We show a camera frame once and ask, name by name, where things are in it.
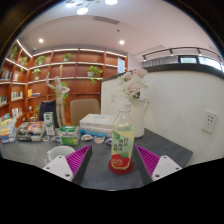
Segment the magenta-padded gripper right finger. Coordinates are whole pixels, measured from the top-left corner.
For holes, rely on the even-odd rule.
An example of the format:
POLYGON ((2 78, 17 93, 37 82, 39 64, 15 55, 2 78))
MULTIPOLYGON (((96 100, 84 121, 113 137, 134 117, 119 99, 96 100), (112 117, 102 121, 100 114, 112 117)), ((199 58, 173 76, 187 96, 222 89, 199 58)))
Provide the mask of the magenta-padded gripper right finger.
POLYGON ((181 170, 169 156, 158 156, 139 145, 135 146, 134 156, 144 185, 181 170))

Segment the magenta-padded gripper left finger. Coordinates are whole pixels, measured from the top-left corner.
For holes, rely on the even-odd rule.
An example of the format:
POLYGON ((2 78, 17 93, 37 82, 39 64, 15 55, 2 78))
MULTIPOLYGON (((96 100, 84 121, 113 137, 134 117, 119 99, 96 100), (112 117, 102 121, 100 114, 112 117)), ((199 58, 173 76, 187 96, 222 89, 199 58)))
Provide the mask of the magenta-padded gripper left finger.
POLYGON ((49 163, 44 170, 80 185, 91 156, 91 145, 78 150, 69 146, 57 146, 47 152, 49 163))

